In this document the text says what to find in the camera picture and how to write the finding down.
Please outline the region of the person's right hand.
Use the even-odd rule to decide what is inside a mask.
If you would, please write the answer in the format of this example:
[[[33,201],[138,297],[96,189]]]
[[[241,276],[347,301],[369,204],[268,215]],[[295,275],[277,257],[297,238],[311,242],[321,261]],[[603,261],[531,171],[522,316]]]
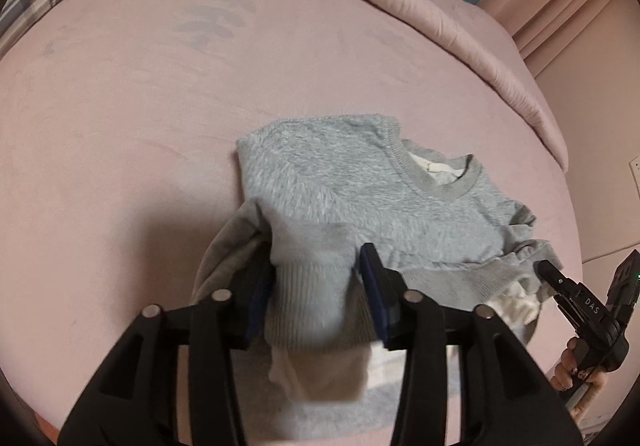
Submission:
[[[590,406],[604,390],[605,385],[608,383],[608,373],[601,368],[597,370],[579,370],[578,360],[575,355],[577,344],[577,338],[571,338],[567,341],[566,348],[562,351],[559,362],[555,365],[549,381],[556,392],[568,391],[574,386],[576,380],[585,381],[589,385],[582,398],[570,410],[574,421],[579,423],[585,418]]]

